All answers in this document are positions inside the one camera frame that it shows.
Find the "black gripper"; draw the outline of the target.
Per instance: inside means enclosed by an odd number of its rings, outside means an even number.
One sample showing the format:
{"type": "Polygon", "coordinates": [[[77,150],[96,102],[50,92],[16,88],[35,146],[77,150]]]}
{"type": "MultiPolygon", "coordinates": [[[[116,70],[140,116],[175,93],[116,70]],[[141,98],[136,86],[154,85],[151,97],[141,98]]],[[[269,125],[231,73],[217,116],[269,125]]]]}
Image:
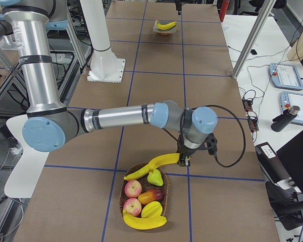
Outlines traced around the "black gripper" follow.
{"type": "Polygon", "coordinates": [[[186,136],[179,136],[177,153],[179,153],[179,166],[190,166],[190,157],[197,150],[197,143],[193,143],[186,136]]]}

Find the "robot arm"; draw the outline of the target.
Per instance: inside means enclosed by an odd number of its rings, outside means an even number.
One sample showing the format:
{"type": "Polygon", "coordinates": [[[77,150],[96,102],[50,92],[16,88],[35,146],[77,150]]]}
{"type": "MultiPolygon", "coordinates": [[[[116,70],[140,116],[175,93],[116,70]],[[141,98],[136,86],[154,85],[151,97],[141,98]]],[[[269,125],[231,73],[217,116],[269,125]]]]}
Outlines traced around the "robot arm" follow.
{"type": "Polygon", "coordinates": [[[88,84],[77,95],[80,104],[73,109],[60,100],[46,35],[49,23],[67,20],[66,2],[0,1],[4,19],[13,29],[29,97],[27,120],[22,127],[26,143],[37,151],[52,152],[95,130],[150,124],[179,133],[174,162],[180,166],[189,166],[190,157],[198,149],[216,156],[213,130],[218,118],[211,108],[182,109],[173,101],[98,108],[97,102],[104,101],[105,94],[93,83],[121,82],[125,60],[112,52],[102,2],[80,4],[93,53],[88,84]]]}

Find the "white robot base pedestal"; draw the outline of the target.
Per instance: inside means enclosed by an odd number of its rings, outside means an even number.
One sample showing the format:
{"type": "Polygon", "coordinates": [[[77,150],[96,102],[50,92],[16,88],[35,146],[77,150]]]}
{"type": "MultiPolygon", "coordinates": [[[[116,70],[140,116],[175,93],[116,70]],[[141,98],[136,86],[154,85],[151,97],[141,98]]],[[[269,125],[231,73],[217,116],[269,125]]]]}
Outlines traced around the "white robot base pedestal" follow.
{"type": "Polygon", "coordinates": [[[112,52],[102,1],[80,1],[93,48],[90,82],[120,83],[126,61],[112,52]]]}

